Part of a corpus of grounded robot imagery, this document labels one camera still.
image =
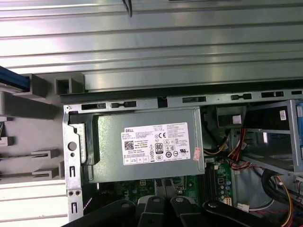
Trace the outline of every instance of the yellow wire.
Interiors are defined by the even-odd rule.
[[[208,152],[207,150],[203,150],[205,153],[207,153],[208,155],[216,155],[216,154],[219,154],[223,149],[224,149],[224,147],[225,147],[225,143],[224,144],[222,144],[222,146],[220,146],[220,148],[219,148],[219,150],[217,151],[217,152],[215,152],[215,153],[211,153],[211,152]]]
[[[286,221],[283,223],[283,225],[281,225],[281,227],[284,227],[287,225],[287,223],[289,222],[289,220],[291,219],[292,217],[292,214],[293,214],[293,202],[292,202],[292,198],[290,197],[290,194],[287,190],[287,188],[285,187],[285,185],[283,184],[281,178],[279,176],[275,176],[279,182],[282,183],[282,187],[283,189],[285,190],[286,194],[287,194],[287,197],[288,197],[288,200],[289,200],[289,211],[288,211],[288,215],[287,215],[287,219]]]

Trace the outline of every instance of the small sticker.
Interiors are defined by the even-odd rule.
[[[223,150],[227,150],[227,149],[228,149],[228,145],[226,143],[224,143]]]
[[[282,121],[286,121],[286,111],[285,110],[280,111],[280,119]]]
[[[246,148],[246,146],[247,146],[247,143],[242,142],[242,145],[241,145],[241,150],[244,150],[244,149]]]
[[[186,122],[125,128],[121,141],[124,165],[190,159]]]
[[[241,150],[244,150],[246,148],[246,146],[247,146],[247,143],[243,142],[242,146],[241,146]]]
[[[195,148],[194,157],[193,157],[194,161],[199,161],[200,153],[201,153],[201,148]]]

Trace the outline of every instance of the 80 plus logo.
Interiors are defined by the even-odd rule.
[[[156,143],[156,154],[163,154],[163,143]]]

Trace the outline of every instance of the rectangular slot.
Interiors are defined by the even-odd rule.
[[[247,94],[243,94],[242,96],[240,95],[232,95],[231,96],[231,100],[239,100],[240,98],[243,98],[243,99],[252,99],[252,96],[250,93],[247,93]]]
[[[283,91],[273,91],[273,92],[262,92],[261,97],[262,98],[273,98],[273,97],[283,97],[284,92]]]
[[[123,106],[125,108],[137,107],[137,102],[136,101],[124,102]]]
[[[106,109],[106,103],[94,103],[81,105],[82,110]]]
[[[64,95],[70,92],[70,81],[68,79],[59,79],[56,82],[58,95]]]
[[[71,203],[71,213],[72,214],[77,214],[78,213],[78,206],[76,202]]]
[[[158,97],[158,108],[167,108],[167,98],[166,97]]]
[[[74,166],[70,166],[70,177],[76,176],[76,170]]]
[[[188,98],[183,98],[182,99],[183,103],[200,103],[200,102],[206,102],[206,97],[205,96],[200,96],[200,97],[188,97]]]
[[[292,91],[292,95],[301,95],[302,91]]]

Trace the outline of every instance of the metal frame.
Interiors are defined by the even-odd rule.
[[[291,147],[292,147],[292,160],[293,160],[293,164],[294,164],[293,173],[298,173],[298,172],[303,171],[303,161],[302,161],[300,141],[299,141],[296,101],[292,99],[292,100],[287,100],[287,101],[279,102],[279,103],[255,106],[255,107],[250,108],[249,110],[260,110],[260,109],[264,109],[264,108],[267,109],[267,108],[280,107],[280,106],[287,106],[287,112],[288,112],[287,119],[288,119],[288,123],[289,123],[289,131],[262,130],[262,129],[260,129],[260,130],[248,129],[248,131],[290,134]],[[252,162],[252,163],[260,165],[264,168],[271,169],[271,170],[279,172],[279,173],[289,173],[289,171],[284,170],[282,168],[261,162],[258,160],[258,158],[261,158],[261,157],[256,157],[256,160],[254,159],[254,156],[252,156],[252,155],[244,155],[244,157],[243,157],[243,159],[245,161]]]
[[[210,95],[195,95],[195,96],[171,96],[167,97],[168,107],[167,108],[158,108],[157,98],[148,98],[148,99],[121,99],[116,101],[98,101],[98,102],[87,102],[87,103],[79,103],[79,104],[70,104],[64,106],[64,116],[63,116],[63,140],[64,140],[64,160],[65,160],[65,180],[66,180],[66,187],[67,187],[67,194],[68,194],[68,204],[69,204],[69,219],[70,221],[73,221],[81,216],[83,216],[83,208],[85,207],[83,205],[83,196],[82,196],[82,185],[81,182],[83,182],[83,175],[82,175],[82,168],[81,163],[83,163],[83,160],[85,160],[84,154],[84,143],[81,141],[83,138],[85,138],[84,130],[79,130],[83,127],[81,124],[73,124],[69,125],[69,114],[70,112],[78,112],[79,114],[88,114],[88,113],[105,113],[105,112],[125,112],[125,111],[139,111],[139,112],[150,112],[150,111],[164,111],[167,109],[180,109],[184,107],[197,107],[197,106],[206,106],[206,105],[220,105],[220,104],[241,104],[241,103],[250,103],[250,102],[265,102],[265,101],[282,101],[285,99],[290,98],[296,98],[300,99],[303,98],[303,94],[300,95],[292,95],[292,91],[302,91],[303,89],[287,89],[287,90],[270,90],[270,91],[256,91],[256,92],[243,92],[243,93],[227,93],[227,94],[210,94]],[[269,98],[262,98],[261,93],[262,92],[276,92],[276,91],[283,91],[284,96],[283,97],[269,97]],[[239,100],[232,100],[232,95],[239,95],[242,96],[244,94],[251,94],[252,99],[239,99]],[[196,102],[196,103],[183,103],[182,99],[186,97],[197,97],[197,96],[205,96],[206,101],[205,102]],[[136,107],[130,107],[125,108],[123,106],[120,106],[118,108],[113,108],[112,104],[122,104],[123,102],[130,102],[130,101],[136,101],[137,106]],[[292,111],[295,111],[295,101],[286,101],[281,103],[273,104],[275,106],[281,106],[285,105],[285,103],[288,104],[288,108]],[[95,104],[98,106],[98,104],[102,104],[101,106],[103,109],[88,109],[88,110],[82,110],[82,105],[87,104]],[[289,116],[290,125],[292,122],[296,121],[296,113],[292,112]],[[295,124],[289,132],[285,132],[287,134],[295,134],[297,132],[297,125]],[[71,151],[69,149],[69,143],[74,142],[76,144],[75,150]],[[294,137],[293,144],[298,143],[298,138]],[[294,158],[298,158],[297,151],[293,152]],[[254,160],[250,157],[244,158],[247,161],[250,161],[254,164],[272,169],[274,171],[278,171],[280,173],[289,173],[288,171],[285,171],[280,168],[276,168],[274,166],[267,166],[266,164],[259,162],[258,160]],[[299,171],[302,168],[302,166],[297,165],[295,167],[295,171]]]

